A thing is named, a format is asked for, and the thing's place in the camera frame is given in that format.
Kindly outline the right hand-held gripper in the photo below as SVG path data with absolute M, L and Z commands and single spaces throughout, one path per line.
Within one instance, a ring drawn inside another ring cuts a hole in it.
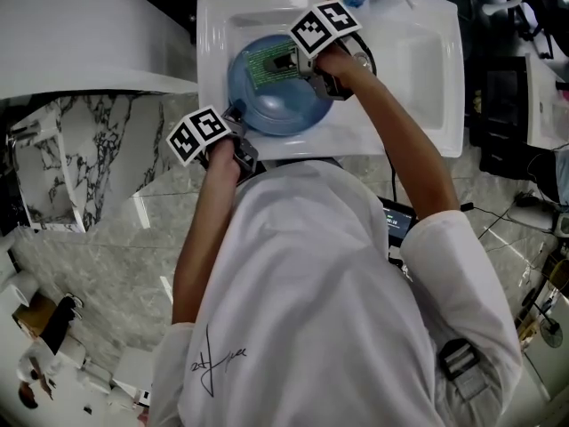
M 296 71 L 298 68 L 301 78 L 311 85 L 318 97 L 345 101 L 353 93 L 339 79 L 322 71 L 316 58 L 331 44 L 349 52 L 342 39 L 352 36 L 360 28 L 361 24 L 341 0 L 315 4 L 289 27 L 289 37 L 296 50 L 271 54 L 263 61 L 263 67 L 268 72 Z

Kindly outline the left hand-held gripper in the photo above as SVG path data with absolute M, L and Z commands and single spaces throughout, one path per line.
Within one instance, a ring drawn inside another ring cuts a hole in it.
M 244 120 L 246 104 L 236 100 L 220 114 L 213 106 L 187 114 L 174 126 L 166 142 L 179 163 L 186 167 L 197 160 L 209 167 L 209 154 L 221 140 L 231 139 L 235 145 L 234 158 L 240 166 L 238 183 L 260 174 L 257 149 L 246 139 L 248 124 Z

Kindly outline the person's left hand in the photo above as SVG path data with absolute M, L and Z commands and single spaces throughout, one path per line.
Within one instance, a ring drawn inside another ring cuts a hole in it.
M 231 139 L 219 141 L 210 152 L 208 170 L 212 173 L 231 173 L 238 176 L 240 166 L 234 155 L 235 145 Z

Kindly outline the person's right hand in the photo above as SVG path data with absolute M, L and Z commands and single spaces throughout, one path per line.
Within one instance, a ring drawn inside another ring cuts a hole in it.
M 357 61 L 336 44 L 330 44 L 316 58 L 317 66 L 339 79 L 348 79 L 357 69 Z

